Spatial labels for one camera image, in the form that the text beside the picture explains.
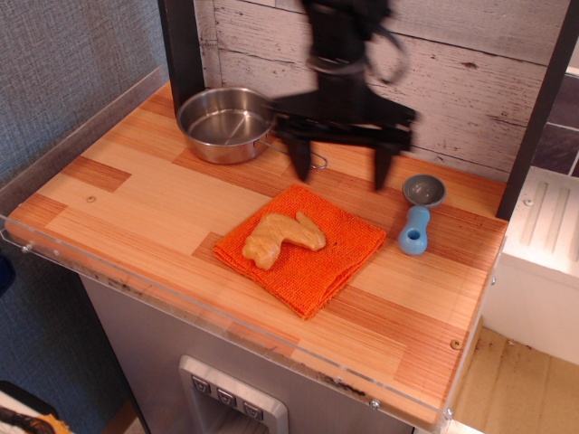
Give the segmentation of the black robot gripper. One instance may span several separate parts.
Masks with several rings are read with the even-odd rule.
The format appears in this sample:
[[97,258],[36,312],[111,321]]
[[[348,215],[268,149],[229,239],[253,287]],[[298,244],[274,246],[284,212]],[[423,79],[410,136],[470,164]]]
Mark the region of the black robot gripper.
[[375,149],[375,190],[382,190],[393,157],[411,147],[416,111],[374,93],[361,71],[346,75],[318,71],[316,77],[314,90],[272,101],[278,136],[287,138],[299,180],[308,180],[311,141],[367,146]]

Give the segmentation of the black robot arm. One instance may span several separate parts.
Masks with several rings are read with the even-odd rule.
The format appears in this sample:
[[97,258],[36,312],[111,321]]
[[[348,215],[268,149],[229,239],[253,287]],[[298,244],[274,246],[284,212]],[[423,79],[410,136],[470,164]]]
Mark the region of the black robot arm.
[[305,1],[311,30],[308,65],[315,90],[272,101],[274,131],[287,147],[298,178],[308,179],[314,142],[374,150],[375,189],[384,186],[392,158],[410,148],[414,109],[374,93],[365,80],[366,45],[380,35],[401,44],[383,26],[386,1]]

